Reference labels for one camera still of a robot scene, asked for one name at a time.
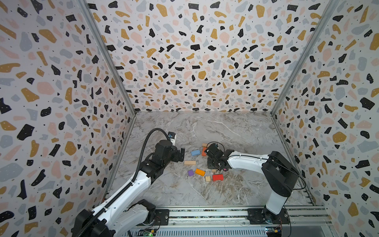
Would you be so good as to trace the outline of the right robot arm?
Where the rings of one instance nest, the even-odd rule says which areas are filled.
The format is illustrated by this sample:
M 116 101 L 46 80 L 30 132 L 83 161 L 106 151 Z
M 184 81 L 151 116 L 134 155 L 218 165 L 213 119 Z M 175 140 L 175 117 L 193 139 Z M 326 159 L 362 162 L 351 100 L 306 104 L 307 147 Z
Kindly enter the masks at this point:
M 229 170 L 245 169 L 263 174 L 271 188 L 271 193 L 261 211 L 253 211 L 248 220 L 254 224 L 288 223 L 281 217 L 284 214 L 284 205 L 300 177 L 295 167 L 279 152 L 273 151 L 269 155 L 252 155 L 234 150 L 221 151 L 213 143 L 206 148 L 207 165 L 209 169 Z

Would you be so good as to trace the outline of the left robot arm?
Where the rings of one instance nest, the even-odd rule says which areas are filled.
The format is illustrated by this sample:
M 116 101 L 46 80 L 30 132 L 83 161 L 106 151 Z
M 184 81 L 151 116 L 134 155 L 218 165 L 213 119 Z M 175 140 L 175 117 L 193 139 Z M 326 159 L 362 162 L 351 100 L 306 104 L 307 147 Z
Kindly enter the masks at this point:
M 133 201 L 147 190 L 171 162 L 183 162 L 185 149 L 178 149 L 169 140 L 161 140 L 155 151 L 141 163 L 133 176 L 110 198 L 92 211 L 83 210 L 75 219 L 74 237 L 121 237 L 139 224 L 155 222 L 156 206 L 143 199 Z

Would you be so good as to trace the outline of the light blue block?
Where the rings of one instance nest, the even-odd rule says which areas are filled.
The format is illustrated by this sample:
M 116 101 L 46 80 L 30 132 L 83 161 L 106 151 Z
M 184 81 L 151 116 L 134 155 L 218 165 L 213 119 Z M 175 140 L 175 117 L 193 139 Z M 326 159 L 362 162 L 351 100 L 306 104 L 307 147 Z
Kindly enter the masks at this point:
M 192 151 L 191 152 L 191 155 L 192 156 L 198 156 L 198 155 L 200 155 L 201 154 L 201 151 L 200 150 L 195 150 L 195 151 Z

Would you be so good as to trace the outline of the orange-red block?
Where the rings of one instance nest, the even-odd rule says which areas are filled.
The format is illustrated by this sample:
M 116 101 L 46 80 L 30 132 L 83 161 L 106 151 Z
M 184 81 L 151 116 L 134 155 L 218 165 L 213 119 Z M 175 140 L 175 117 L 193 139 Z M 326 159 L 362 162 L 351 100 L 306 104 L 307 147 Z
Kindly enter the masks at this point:
M 206 147 L 203 147 L 203 149 L 202 149 L 202 153 L 201 153 L 201 155 L 202 155 L 203 157 L 206 157 L 206 156 L 207 156 L 206 153 L 205 153 L 206 150 L 207 150 L 207 148 L 206 148 Z

